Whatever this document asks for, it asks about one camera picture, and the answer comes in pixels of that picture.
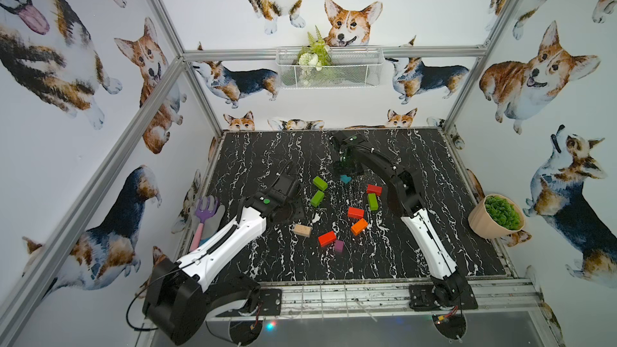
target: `black marble tabletop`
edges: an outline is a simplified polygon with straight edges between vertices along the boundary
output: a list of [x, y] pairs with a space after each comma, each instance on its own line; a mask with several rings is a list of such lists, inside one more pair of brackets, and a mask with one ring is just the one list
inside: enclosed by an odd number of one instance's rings
[[[333, 174], [337, 151], [328, 141], [331, 131], [227, 133], [208, 195], [226, 204], [225, 225], [237, 212], [242, 196], [250, 196], [274, 181], [275, 173], [289, 159], [302, 182], [306, 217], [270, 225], [223, 268], [219, 280], [243, 272], [256, 281], [369, 280], [426, 277], [428, 266], [412, 233], [378, 198], [380, 208], [370, 212], [366, 186], [384, 186], [370, 170], [344, 184]], [[420, 168], [429, 217], [443, 246], [467, 276], [505, 275], [488, 240], [469, 228], [473, 209], [461, 176], [437, 129], [358, 130], [374, 146], [408, 168]], [[319, 175], [328, 182], [323, 202], [313, 209], [309, 200], [318, 190], [312, 183]], [[349, 206], [365, 210], [368, 227], [358, 236], [347, 217]], [[312, 228], [309, 238], [297, 236], [295, 224]], [[334, 230], [345, 242], [342, 254], [333, 246], [321, 248], [317, 237]]]

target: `beige plant pot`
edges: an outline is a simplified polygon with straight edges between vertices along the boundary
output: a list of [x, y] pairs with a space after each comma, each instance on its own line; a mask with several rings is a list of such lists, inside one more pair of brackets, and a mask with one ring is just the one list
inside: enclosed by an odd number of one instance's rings
[[[514, 211], [518, 213], [518, 216], [521, 220], [521, 227], [518, 230], [506, 229], [490, 217], [489, 212], [487, 212], [486, 208], [484, 207], [484, 202], [486, 201], [486, 198], [491, 196], [505, 198], [507, 202], [514, 206]], [[482, 201], [480, 201], [480, 203], [475, 208], [473, 208], [473, 211], [469, 213], [469, 226], [480, 237], [497, 238], [501, 236], [512, 235], [514, 233], [517, 233], [519, 230], [525, 228], [525, 215], [521, 211], [521, 208], [519, 208], [518, 205], [515, 204], [510, 198], [497, 194], [492, 194], [482, 198]]]

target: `beige block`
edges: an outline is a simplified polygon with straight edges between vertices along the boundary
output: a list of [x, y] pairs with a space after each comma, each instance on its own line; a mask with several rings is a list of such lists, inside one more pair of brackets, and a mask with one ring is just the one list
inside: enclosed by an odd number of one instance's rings
[[310, 227], [296, 224], [294, 233], [299, 236], [310, 237]]

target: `dog tongue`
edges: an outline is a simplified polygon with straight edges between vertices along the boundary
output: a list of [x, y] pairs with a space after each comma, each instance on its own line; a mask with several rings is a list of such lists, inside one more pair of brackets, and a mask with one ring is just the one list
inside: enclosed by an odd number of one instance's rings
[[35, 9], [32, 4], [23, 7], [19, 10], [17, 15], [23, 20], [27, 27], [37, 34], [45, 35], [49, 31], [47, 19], [45, 19], [39, 10]]

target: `pink handle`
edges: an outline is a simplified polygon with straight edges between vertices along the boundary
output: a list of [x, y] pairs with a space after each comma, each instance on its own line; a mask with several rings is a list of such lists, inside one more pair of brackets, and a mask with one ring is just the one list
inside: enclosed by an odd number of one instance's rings
[[201, 232], [204, 230], [204, 223], [200, 222], [197, 226], [197, 230], [195, 231], [195, 236], [193, 237], [193, 241], [191, 243], [191, 247], [189, 248], [189, 252], [193, 252], [199, 247], [199, 242], [201, 241]]

